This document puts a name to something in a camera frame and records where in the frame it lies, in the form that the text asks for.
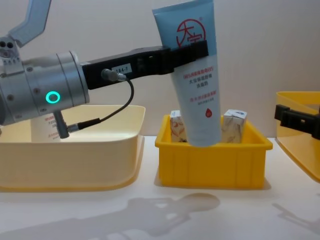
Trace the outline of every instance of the small box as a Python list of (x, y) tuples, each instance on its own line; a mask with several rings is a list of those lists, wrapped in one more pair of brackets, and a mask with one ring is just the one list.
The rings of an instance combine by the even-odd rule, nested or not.
[(240, 110), (228, 110), (223, 116), (222, 143), (240, 144), (243, 139), (247, 113)]
[(179, 110), (172, 111), (170, 115), (171, 141), (173, 143), (186, 143), (187, 135), (185, 125)]

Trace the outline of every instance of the green led ring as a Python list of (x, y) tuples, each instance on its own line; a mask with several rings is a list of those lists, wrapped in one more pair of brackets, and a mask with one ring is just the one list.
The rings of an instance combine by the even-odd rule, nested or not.
[[(50, 97), (51, 97), (52, 95), (56, 96), (56, 100), (55, 100), (55, 101), (52, 101), (52, 100), (50, 99)], [(61, 99), (61, 96), (60, 96), (60, 94), (59, 94), (58, 92), (56, 92), (56, 91), (50, 91), (50, 92), (48, 92), (48, 93), (46, 94), (46, 96), (45, 96), (45, 100), (46, 100), (49, 104), (56, 104), (56, 103), (58, 103), (58, 102), (60, 101), (60, 99)]]

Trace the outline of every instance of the cream plastic tray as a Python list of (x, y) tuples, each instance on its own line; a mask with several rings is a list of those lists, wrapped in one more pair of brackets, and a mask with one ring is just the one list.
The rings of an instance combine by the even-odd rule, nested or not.
[[(63, 116), (67, 124), (74, 124), (102, 118), (119, 107), (84, 105), (65, 110)], [(144, 117), (144, 107), (128, 106), (61, 142), (34, 142), (32, 135), (43, 134), (43, 129), (30, 120), (2, 128), (0, 190), (103, 191), (131, 184), (143, 154), (144, 137), (139, 133)]]

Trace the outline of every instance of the white wall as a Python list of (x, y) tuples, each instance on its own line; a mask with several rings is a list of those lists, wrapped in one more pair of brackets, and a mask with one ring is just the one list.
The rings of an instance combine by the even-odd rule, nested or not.
[[(254, 125), (274, 136), (276, 92), (320, 91), (320, 1), (215, 2), (221, 110), (248, 111)], [(27, 4), (0, 1), (1, 35), (24, 19)], [(20, 53), (27, 59), (74, 50), (84, 62), (160, 45), (151, 9), (151, 0), (52, 0), (44, 34)], [(133, 82), (133, 104), (147, 110), (143, 133), (156, 135), (163, 115), (179, 108), (171, 79)], [(93, 104), (123, 104), (129, 87), (116, 84), (90, 95)]]

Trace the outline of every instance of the black cable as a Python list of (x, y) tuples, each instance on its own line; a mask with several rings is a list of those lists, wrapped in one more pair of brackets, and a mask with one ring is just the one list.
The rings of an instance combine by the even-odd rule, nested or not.
[(111, 113), (110, 115), (108, 115), (102, 119), (96, 118), (96, 119), (92, 119), (89, 121), (79, 122), (77, 124), (79, 130), (86, 129), (86, 128), (92, 127), (94, 125), (100, 124), (100, 123), (108, 120), (109, 118), (112, 118), (114, 115), (120, 113), (122, 110), (124, 110), (126, 107), (128, 107), (130, 105), (130, 103), (132, 102), (132, 100), (134, 99), (134, 96), (135, 96), (135, 87), (132, 84), (132, 82), (130, 81), (130, 79), (127, 79), (126, 81), (128, 82), (128, 84), (130, 85), (130, 88), (131, 88), (131, 95), (130, 95), (129, 100), (122, 107), (120, 107), (118, 110), (114, 111), (113, 113)]

